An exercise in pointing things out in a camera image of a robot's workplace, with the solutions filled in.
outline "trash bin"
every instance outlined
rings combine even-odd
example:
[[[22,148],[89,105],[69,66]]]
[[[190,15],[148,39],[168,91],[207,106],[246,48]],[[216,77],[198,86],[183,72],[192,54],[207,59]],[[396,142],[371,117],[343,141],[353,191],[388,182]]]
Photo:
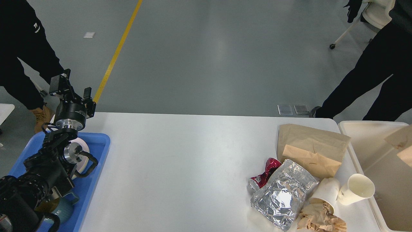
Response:
[[[352,138],[348,150],[357,171],[375,184],[375,197],[369,202],[381,230],[412,232],[412,168],[384,140],[408,124],[342,121],[338,126],[342,134]]]

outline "gloved hand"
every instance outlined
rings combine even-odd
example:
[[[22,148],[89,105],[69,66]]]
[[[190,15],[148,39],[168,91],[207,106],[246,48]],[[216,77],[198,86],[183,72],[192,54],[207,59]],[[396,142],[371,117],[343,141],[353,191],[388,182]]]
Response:
[[[348,9],[348,23],[353,22],[353,19],[358,15],[359,9],[361,8],[362,0],[349,0],[348,4],[344,7],[349,7]]]

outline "white plate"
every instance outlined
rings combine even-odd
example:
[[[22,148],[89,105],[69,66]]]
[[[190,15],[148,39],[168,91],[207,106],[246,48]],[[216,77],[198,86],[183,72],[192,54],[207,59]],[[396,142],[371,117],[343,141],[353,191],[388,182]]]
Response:
[[[76,143],[78,143],[78,144],[80,144],[80,145],[82,146],[83,151],[85,151],[85,152],[90,152],[89,146],[88,146],[88,145],[86,144],[86,142],[85,142],[84,140],[82,140],[81,138],[77,138],[77,139],[71,140],[70,142],[76,142]],[[80,156],[80,158],[82,159],[82,161],[80,161],[79,163],[77,163],[77,168],[76,168],[76,170],[77,170],[79,173],[82,173],[82,171],[86,168],[87,163],[89,162],[89,158],[87,158],[87,157],[85,157],[85,156],[83,156],[83,155],[79,155],[79,156]]]

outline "black cable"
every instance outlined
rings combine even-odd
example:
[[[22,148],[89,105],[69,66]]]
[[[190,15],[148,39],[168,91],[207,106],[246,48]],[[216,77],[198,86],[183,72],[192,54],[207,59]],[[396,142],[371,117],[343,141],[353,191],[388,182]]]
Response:
[[[78,154],[81,154],[87,158],[89,158],[90,161],[93,162],[93,164],[87,169],[87,171],[83,174],[79,173],[77,170],[75,171],[74,175],[79,177],[79,178],[84,178],[86,176],[88,176],[95,168],[96,166],[99,164],[99,161],[90,153],[85,152],[85,151],[81,151]]]
[[[47,128],[48,128],[49,130],[51,130],[51,131],[53,131],[51,128],[58,129],[58,128],[56,127],[56,125],[54,125],[54,123],[43,123],[43,125],[42,125],[42,130],[43,130],[43,132],[44,132],[45,134],[47,134],[48,132],[47,132],[46,129],[44,128],[44,125],[47,125]]]
[[[60,227],[60,218],[54,213],[44,213],[44,217],[53,220],[49,232],[56,232]]]

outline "foil package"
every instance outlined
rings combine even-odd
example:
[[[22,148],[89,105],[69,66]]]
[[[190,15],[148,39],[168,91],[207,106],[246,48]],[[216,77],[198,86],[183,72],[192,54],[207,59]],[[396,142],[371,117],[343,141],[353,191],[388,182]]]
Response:
[[[299,215],[306,196],[317,184],[306,169],[286,159],[267,184],[253,194],[250,205],[276,227],[287,231]]]

